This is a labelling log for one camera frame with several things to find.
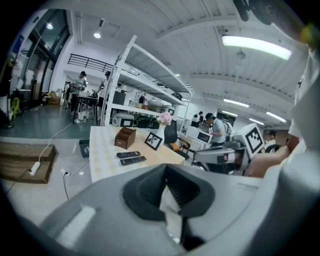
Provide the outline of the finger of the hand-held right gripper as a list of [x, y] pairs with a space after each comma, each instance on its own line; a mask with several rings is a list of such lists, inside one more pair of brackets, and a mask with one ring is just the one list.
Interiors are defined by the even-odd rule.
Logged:
[[221, 165], [225, 163], [225, 149], [223, 147], [209, 147], [195, 151], [193, 163]]

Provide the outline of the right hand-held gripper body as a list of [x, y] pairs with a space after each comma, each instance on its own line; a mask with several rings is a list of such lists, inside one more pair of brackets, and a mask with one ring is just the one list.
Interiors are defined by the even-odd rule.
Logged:
[[216, 173], [244, 172], [264, 145], [258, 126], [255, 123], [246, 125], [229, 136], [222, 146], [213, 147], [225, 149], [225, 163], [204, 163], [203, 168]]

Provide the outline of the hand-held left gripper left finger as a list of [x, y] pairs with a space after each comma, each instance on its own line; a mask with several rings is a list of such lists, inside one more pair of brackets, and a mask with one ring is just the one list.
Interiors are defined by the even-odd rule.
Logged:
[[143, 167], [89, 185], [45, 218], [41, 244], [54, 256], [183, 254], [165, 222], [139, 218], [123, 199], [125, 184], [150, 170]]

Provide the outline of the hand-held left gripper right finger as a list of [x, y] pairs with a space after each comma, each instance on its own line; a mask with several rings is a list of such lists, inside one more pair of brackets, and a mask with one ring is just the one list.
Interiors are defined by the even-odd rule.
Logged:
[[269, 256], [275, 253], [275, 169], [264, 178], [232, 176], [166, 165], [170, 188], [182, 203], [180, 243], [172, 256]]

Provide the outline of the person's right hand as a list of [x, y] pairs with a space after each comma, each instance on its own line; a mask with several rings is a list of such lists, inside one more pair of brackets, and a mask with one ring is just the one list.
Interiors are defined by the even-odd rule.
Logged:
[[254, 178], [263, 178], [267, 170], [267, 153], [259, 153], [254, 156], [245, 171], [245, 175]]

